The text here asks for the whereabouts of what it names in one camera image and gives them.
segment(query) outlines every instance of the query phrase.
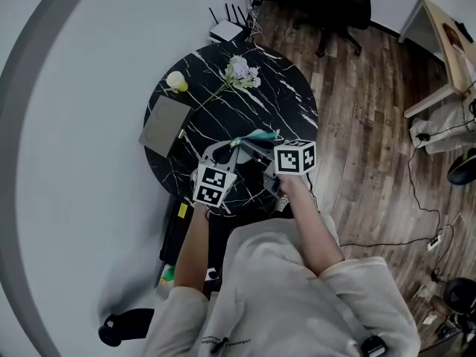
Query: power strip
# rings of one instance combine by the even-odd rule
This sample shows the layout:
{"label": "power strip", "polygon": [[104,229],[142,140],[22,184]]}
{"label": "power strip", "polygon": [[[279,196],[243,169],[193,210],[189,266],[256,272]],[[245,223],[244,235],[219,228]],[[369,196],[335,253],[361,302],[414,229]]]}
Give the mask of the power strip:
{"label": "power strip", "polygon": [[441,241],[443,240],[443,235],[440,234],[438,237],[433,238],[428,244],[426,245],[426,248],[428,251],[433,250],[435,247],[437,247]]}

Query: desk leg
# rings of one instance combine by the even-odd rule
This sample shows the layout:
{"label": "desk leg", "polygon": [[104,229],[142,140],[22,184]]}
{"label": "desk leg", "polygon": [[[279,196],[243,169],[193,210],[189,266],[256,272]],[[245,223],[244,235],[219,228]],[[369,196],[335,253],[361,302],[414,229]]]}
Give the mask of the desk leg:
{"label": "desk leg", "polygon": [[436,90],[432,95],[428,95],[424,100],[421,100],[416,105],[406,109],[403,113],[403,116],[406,118],[411,118],[412,116],[418,114],[430,106],[433,106],[435,103],[440,102],[442,99],[445,99],[451,94],[453,94],[453,88],[449,83],[447,83],[441,89]]}
{"label": "desk leg", "polygon": [[403,25],[403,28],[400,31],[400,37],[399,37],[399,43],[400,44],[402,42],[404,42],[405,39],[407,38],[408,29],[413,24],[415,18],[418,16],[421,9],[423,9],[423,3],[422,3],[422,0],[418,0],[414,9],[411,11],[410,16],[407,18],[407,21],[405,22],[405,25]]}

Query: wooden floor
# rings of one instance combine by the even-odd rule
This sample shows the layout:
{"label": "wooden floor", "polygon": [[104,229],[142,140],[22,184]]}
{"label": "wooden floor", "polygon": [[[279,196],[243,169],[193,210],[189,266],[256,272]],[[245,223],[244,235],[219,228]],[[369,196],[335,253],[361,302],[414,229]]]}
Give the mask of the wooden floor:
{"label": "wooden floor", "polygon": [[[343,39],[333,38],[328,55],[318,59],[320,32],[292,27],[298,11],[270,1],[260,7],[263,36],[254,41],[284,54],[309,81],[318,106],[318,167],[313,179],[318,205],[331,213],[341,244],[407,242],[432,237],[437,215],[418,209],[408,178],[408,159],[414,152],[403,111],[446,82],[444,67],[415,45],[400,45],[375,28],[350,30],[364,47],[360,57]],[[450,185],[446,174],[463,151],[428,155],[416,151],[411,175],[424,208],[441,212],[441,224],[454,221],[454,239],[440,269],[447,278],[476,278],[476,183]],[[429,281],[451,240],[444,228],[443,243],[431,253],[427,241],[406,246],[362,248],[347,246],[346,258],[382,256],[407,301],[419,328],[422,346],[433,344],[441,323],[422,324],[429,305],[412,299]]]}

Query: black marble table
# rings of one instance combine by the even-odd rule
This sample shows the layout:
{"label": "black marble table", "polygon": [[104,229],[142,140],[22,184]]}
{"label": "black marble table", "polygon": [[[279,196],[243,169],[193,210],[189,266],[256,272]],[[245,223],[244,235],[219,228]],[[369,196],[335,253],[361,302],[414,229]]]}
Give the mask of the black marble table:
{"label": "black marble table", "polygon": [[[146,109],[144,123],[159,95],[197,109],[223,83],[230,58],[243,56],[250,67],[258,67],[261,86],[247,91],[224,91],[218,98],[196,111],[185,136],[178,141],[170,158],[163,158],[145,147],[155,177],[173,196],[191,204],[190,174],[197,168],[202,153],[217,141],[232,140],[260,129],[276,132],[285,139],[315,140],[318,113],[314,95],[306,78],[282,54],[249,42],[224,42],[209,45],[180,59],[159,81]],[[188,83],[186,92],[168,89],[165,80],[172,71],[180,71]],[[223,206],[217,213],[234,214],[257,208],[274,197],[263,188],[266,165],[250,160],[238,164],[238,175]]]}

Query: wooden desk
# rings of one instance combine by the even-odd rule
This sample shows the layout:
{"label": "wooden desk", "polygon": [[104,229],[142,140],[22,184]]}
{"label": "wooden desk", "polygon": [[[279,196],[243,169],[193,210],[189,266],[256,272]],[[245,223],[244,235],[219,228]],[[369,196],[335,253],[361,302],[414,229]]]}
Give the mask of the wooden desk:
{"label": "wooden desk", "polygon": [[[462,96],[472,83],[465,59],[451,46],[443,29],[443,24],[449,25],[456,31],[460,37],[466,57],[473,65],[476,65],[476,46],[471,44],[458,30],[454,20],[432,1],[418,0],[402,29],[399,42],[402,43],[407,36],[411,38],[409,33],[412,31],[412,28],[414,33],[419,31],[419,39],[411,39],[431,52],[441,52],[445,62],[446,73],[448,74],[448,83],[424,100],[405,110],[404,116],[406,118],[418,114],[453,93]],[[426,33],[424,33],[424,30],[416,29],[416,25],[427,29]],[[476,97],[476,88],[474,86],[470,90],[470,95]]]}

